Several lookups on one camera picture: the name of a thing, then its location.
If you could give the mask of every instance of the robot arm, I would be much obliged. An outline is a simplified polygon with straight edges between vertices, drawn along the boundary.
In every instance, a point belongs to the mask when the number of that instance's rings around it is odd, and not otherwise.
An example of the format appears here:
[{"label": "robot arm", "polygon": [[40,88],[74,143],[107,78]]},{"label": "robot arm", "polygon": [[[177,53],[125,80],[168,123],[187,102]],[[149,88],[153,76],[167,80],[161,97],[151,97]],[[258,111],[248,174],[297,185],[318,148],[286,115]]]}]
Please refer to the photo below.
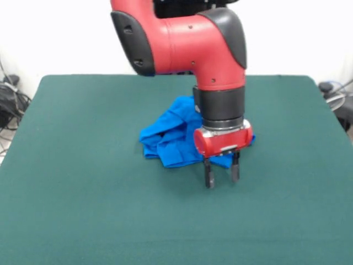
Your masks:
[{"label": "robot arm", "polygon": [[213,187],[208,158],[232,152],[237,181],[239,150],[252,140],[251,126],[244,120],[247,57],[238,17],[228,8],[216,8],[158,19],[152,0],[111,0],[111,6],[122,47],[139,75],[195,74],[195,104],[203,127],[194,138],[205,158],[206,185]]}]

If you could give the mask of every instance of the white wall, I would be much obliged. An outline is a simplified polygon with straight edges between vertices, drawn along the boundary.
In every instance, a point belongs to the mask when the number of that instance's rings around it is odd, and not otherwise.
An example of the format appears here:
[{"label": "white wall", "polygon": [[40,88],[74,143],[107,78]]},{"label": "white wall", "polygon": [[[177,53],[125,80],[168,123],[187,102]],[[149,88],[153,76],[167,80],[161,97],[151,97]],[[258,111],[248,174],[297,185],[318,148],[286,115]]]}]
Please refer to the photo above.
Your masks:
[{"label": "white wall", "polygon": [[[347,0],[240,0],[249,74],[353,77]],[[43,75],[131,73],[110,19],[109,0],[0,0],[0,55],[8,72],[35,94]]]}]

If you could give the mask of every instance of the table surface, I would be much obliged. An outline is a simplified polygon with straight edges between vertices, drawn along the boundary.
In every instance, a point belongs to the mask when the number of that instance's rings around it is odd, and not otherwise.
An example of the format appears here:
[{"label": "table surface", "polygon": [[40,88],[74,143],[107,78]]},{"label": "table surface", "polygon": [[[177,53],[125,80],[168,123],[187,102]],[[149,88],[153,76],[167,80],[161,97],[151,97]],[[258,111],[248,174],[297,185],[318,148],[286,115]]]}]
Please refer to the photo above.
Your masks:
[{"label": "table surface", "polygon": [[353,148],[314,82],[249,76],[241,180],[138,142],[191,76],[47,76],[0,168],[8,265],[352,264]]}]

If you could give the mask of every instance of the small hole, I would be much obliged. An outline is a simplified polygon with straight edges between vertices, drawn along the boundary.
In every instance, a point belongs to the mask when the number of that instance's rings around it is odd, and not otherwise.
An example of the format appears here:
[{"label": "small hole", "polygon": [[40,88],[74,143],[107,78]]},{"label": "small hole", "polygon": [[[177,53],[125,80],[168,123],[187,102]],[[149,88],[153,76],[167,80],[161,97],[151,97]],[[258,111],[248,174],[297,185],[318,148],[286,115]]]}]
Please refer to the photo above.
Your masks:
[{"label": "small hole", "polygon": [[143,60],[141,60],[141,59],[135,59],[133,62],[135,65],[137,65],[139,67],[143,66]]},{"label": "small hole", "polygon": [[131,25],[127,25],[126,27],[124,27],[124,33],[125,34],[132,34],[132,26]]}]

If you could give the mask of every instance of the blue towel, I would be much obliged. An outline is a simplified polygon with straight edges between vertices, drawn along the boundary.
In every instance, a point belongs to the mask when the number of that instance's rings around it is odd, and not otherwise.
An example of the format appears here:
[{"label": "blue towel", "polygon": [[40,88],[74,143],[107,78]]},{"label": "blue towel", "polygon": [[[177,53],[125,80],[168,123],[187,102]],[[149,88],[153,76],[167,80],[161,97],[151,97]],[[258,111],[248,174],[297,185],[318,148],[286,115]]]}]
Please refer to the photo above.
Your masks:
[{"label": "blue towel", "polygon": [[[194,97],[178,97],[154,124],[141,131],[145,158],[160,158],[167,168],[202,162],[202,155],[194,144],[194,131],[201,124]],[[211,157],[210,162],[230,168],[232,155]]]}]

